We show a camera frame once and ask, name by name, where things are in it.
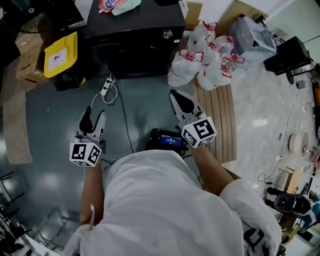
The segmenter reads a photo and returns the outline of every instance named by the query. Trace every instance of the floor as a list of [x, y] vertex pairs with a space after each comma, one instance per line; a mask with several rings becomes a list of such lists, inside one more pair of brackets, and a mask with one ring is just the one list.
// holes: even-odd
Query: floor
[[[26, 118], [32, 164], [8, 164], [3, 128], [0, 127], [0, 175], [15, 171], [14, 178], [5, 180], [5, 185], [13, 197], [25, 192], [14, 204], [20, 208], [19, 220], [34, 231], [52, 209], [58, 208], [61, 215], [70, 220], [64, 233], [56, 240], [62, 246], [77, 228], [85, 178], [83, 169], [69, 161], [70, 142], [75, 135], [78, 118], [91, 104], [105, 79], [101, 77], [88, 81], [80, 88], [63, 92], [56, 92], [51, 84], [42, 84], [27, 93]], [[144, 150], [152, 128], [175, 130], [177, 119], [169, 102], [171, 88], [167, 86], [166, 76], [125, 79], [116, 84], [123, 97], [129, 136], [135, 152]], [[309, 166], [308, 157], [301, 159], [289, 154], [288, 140], [291, 133], [308, 130], [310, 145], [316, 143], [312, 109], [307, 104], [313, 102], [311, 85], [307, 83], [307, 88], [298, 90], [288, 83], [285, 76], [275, 76], [265, 71], [263, 65], [247, 71], [237, 70], [231, 85], [237, 126], [237, 160], [226, 164], [226, 167], [248, 180], [260, 193], [265, 185], [258, 182], [258, 176], [262, 172], [268, 176], [275, 169], [278, 164], [276, 157], [281, 155], [284, 139], [279, 166], [295, 169]], [[192, 87], [189, 84], [179, 90], [191, 93]], [[93, 120], [101, 110], [105, 110], [107, 117], [104, 133], [106, 158], [120, 159], [130, 154], [120, 99], [114, 106], [107, 106], [97, 97], [92, 111]], [[254, 121], [264, 119], [265, 125], [254, 126]], [[198, 175], [193, 158], [185, 160]], [[270, 181], [280, 185], [285, 178], [276, 170]], [[42, 234], [50, 239], [57, 230], [57, 224], [61, 223], [58, 214], [52, 216]]]

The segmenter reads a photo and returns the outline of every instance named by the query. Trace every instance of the yellow lid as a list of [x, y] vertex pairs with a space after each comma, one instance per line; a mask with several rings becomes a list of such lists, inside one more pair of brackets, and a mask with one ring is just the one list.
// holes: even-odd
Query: yellow lid
[[44, 75], [47, 78], [52, 78], [71, 68], [78, 59], [77, 32], [55, 41], [44, 51]]

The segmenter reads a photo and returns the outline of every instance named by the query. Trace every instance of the small display screen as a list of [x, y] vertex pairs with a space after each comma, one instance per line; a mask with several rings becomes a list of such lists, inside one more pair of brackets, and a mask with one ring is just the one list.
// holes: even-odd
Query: small display screen
[[169, 144], [175, 147], [181, 147], [181, 138], [161, 135], [161, 143], [162, 144]]

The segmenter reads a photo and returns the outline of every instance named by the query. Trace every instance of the white shirt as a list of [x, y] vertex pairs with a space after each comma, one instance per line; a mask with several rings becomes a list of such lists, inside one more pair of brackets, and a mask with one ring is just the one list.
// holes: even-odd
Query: white shirt
[[[245, 180], [216, 196], [178, 154], [161, 150], [120, 159], [106, 179], [103, 220], [80, 227], [64, 256], [261, 255], [263, 245], [277, 254], [281, 228]], [[244, 240], [251, 228], [264, 234], [253, 250]]]

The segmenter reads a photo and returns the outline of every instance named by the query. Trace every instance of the knob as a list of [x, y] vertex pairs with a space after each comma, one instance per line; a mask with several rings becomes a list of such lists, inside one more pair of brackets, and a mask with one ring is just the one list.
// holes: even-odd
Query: knob
[[164, 39], [170, 39], [170, 38], [173, 37], [173, 35], [174, 35], [174, 33], [172, 33], [171, 29], [167, 29], [167, 30], [165, 30], [165, 31], [163, 32], [162, 37], [163, 37]]

